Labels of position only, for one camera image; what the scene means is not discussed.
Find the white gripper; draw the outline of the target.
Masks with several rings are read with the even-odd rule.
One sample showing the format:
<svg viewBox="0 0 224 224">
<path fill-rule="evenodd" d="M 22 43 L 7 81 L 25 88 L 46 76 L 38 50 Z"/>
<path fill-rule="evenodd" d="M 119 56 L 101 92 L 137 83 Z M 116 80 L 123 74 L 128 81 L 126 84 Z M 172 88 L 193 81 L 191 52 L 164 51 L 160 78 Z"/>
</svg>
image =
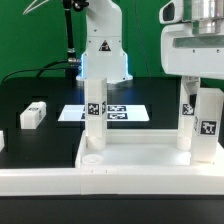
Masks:
<svg viewBox="0 0 224 224">
<path fill-rule="evenodd" d="M 200 88 L 198 77 L 224 80 L 224 23 L 219 33 L 205 35 L 193 35 L 191 23 L 165 26 L 161 63 L 166 74 L 186 76 L 183 85 L 194 108 Z"/>
</svg>

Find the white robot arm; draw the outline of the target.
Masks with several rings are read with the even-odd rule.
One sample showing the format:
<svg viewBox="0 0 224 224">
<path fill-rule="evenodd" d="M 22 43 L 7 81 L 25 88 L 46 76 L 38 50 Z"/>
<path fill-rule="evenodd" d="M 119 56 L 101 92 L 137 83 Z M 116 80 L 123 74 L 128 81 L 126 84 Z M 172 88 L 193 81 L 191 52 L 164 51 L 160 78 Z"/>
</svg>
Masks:
<svg viewBox="0 0 224 224">
<path fill-rule="evenodd" d="M 122 12 L 112 0 L 84 0 L 87 39 L 80 80 L 130 80 L 122 48 Z M 201 78 L 224 80 L 224 0 L 170 0 L 159 11 L 161 64 L 184 80 L 188 102 L 196 104 Z"/>
</svg>

